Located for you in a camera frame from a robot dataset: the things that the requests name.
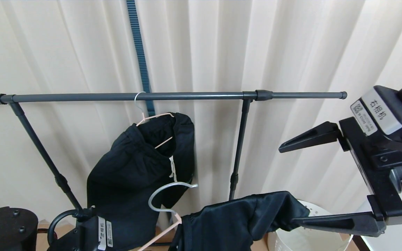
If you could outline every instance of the white curtain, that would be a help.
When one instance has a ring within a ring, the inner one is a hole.
[[[153,92],[347,91],[346,100],[252,102],[236,197],[287,190],[332,213],[368,194],[338,143],[280,154],[278,146],[349,106],[375,84],[402,87],[402,1],[136,1]],[[140,92],[124,0],[0,1],[0,93]],[[196,181],[186,214],[228,199],[240,100],[155,101],[191,117]],[[140,121],[133,102],[22,104],[86,205],[86,177],[113,140]],[[8,106],[0,105],[0,207],[51,220],[72,207]]]

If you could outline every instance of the white drawstring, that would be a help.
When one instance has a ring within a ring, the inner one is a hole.
[[[174,181],[177,182],[176,179],[176,168],[174,167],[174,160],[173,160],[173,156],[169,158],[170,160],[170,165],[172,166],[172,174],[169,176],[170,178],[173,177]]]

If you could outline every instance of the wooden floor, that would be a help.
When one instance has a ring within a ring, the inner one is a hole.
[[[48,228],[48,225],[45,224],[39,224],[39,228]],[[55,232],[57,233],[58,237],[60,238],[61,236],[65,235],[67,232],[71,231],[74,228],[72,225],[64,225],[61,227],[57,227],[55,229]],[[161,231],[156,228],[156,235],[158,235]],[[37,251],[46,251],[49,245],[47,244],[47,234],[38,234],[37,237]],[[168,232],[166,235],[164,235],[161,239],[159,239],[157,242],[162,243],[162,242],[171,242],[174,236],[174,231]],[[265,235],[263,239],[260,241],[254,242],[254,244],[251,246],[252,251],[268,251],[268,245],[266,244],[268,241],[268,235]],[[150,246],[146,249],[146,251],[167,251],[169,249],[168,246]],[[348,246],[346,251],[359,251],[356,245],[351,242],[350,245]]]

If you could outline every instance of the blue strip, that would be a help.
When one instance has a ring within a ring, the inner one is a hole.
[[[142,88],[144,92],[151,92],[147,62],[145,60],[144,46],[142,44],[141,29],[139,27],[139,19],[137,18],[136,4],[134,3],[134,0],[126,0],[126,7],[128,8],[129,23],[133,33],[134,47],[136,47],[137,61],[139,62]],[[147,100],[145,102],[147,104],[148,116],[156,115],[153,100]]]

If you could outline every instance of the hanging garment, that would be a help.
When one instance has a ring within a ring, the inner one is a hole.
[[[155,236],[158,212],[150,209],[148,199],[156,189],[174,182],[174,175],[178,181],[192,181],[194,125],[184,114],[173,115],[130,126],[88,176],[88,207],[94,205],[98,216],[112,222],[116,250],[142,246]],[[171,208],[186,190],[166,189],[153,205]]]
[[[253,241],[279,228],[291,231],[293,218],[310,211],[289,192],[254,194],[204,207],[182,217],[170,251],[250,251]]]

